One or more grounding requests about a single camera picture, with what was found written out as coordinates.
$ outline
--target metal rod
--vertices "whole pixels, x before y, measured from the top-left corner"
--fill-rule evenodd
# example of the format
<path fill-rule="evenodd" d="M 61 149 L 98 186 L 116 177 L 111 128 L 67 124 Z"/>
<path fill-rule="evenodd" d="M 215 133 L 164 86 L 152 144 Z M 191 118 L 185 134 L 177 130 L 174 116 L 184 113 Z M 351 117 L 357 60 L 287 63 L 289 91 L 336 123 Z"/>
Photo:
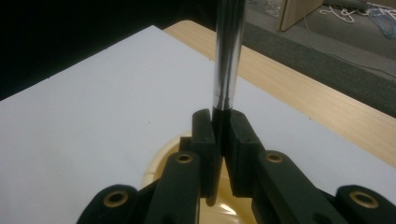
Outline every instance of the metal rod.
<path fill-rule="evenodd" d="M 245 0 L 219 0 L 213 107 L 221 111 L 233 108 L 245 3 Z"/>

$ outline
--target white surface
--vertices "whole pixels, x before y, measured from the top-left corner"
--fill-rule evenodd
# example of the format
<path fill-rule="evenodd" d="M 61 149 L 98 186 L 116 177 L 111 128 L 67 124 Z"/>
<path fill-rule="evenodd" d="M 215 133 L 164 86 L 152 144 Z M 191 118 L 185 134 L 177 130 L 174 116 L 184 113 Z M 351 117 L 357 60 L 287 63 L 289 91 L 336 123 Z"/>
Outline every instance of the white surface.
<path fill-rule="evenodd" d="M 0 102 L 0 223 L 75 223 L 114 184 L 138 188 L 155 153 L 211 107 L 214 64 L 155 27 Z M 240 78 L 235 109 L 267 149 L 330 193 L 396 203 L 395 169 Z"/>

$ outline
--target screw hole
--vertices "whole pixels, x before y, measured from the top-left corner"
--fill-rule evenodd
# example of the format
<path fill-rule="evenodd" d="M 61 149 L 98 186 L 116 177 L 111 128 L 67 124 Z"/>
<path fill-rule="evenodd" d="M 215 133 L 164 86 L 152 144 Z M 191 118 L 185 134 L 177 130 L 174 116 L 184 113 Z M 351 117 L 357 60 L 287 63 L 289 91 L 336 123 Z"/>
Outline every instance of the screw hole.
<path fill-rule="evenodd" d="M 349 197 L 353 202 L 365 208 L 377 208 L 379 206 L 378 201 L 373 196 L 361 191 L 352 191 L 349 193 Z"/>
<path fill-rule="evenodd" d="M 268 153 L 265 158 L 271 162 L 282 162 L 283 161 L 283 157 L 278 154 L 275 154 L 275 153 Z"/>
<path fill-rule="evenodd" d="M 103 200 L 103 204 L 110 208 L 118 207 L 126 203 L 128 197 L 128 193 L 125 190 L 115 190 L 107 194 Z"/>
<path fill-rule="evenodd" d="M 180 163 L 188 163 L 188 162 L 192 161 L 192 157 L 189 155 L 181 155 L 181 156 L 177 157 L 177 161 Z"/>

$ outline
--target beige object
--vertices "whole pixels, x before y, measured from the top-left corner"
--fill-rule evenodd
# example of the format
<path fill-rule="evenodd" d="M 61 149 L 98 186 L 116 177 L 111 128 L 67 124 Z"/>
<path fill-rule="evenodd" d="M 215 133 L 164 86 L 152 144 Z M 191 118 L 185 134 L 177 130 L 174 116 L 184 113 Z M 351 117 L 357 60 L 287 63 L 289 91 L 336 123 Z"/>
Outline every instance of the beige object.
<path fill-rule="evenodd" d="M 283 0 L 276 29 L 286 31 L 323 4 L 323 0 Z"/>
<path fill-rule="evenodd" d="M 215 58 L 216 34 L 192 21 L 165 32 Z M 380 160 L 396 167 L 396 119 L 310 77 L 242 47 L 238 74 Z"/>
<path fill-rule="evenodd" d="M 191 133 L 184 133 L 181 136 L 191 136 Z M 162 175 L 168 156 L 178 151 L 179 139 L 180 136 L 171 140 L 157 153 L 143 176 L 141 188 Z M 216 204 L 209 207 L 206 205 L 205 199 L 201 199 L 199 220 L 200 223 L 256 223 L 250 207 L 251 199 L 240 199 L 233 196 L 230 179 L 223 163 Z"/>

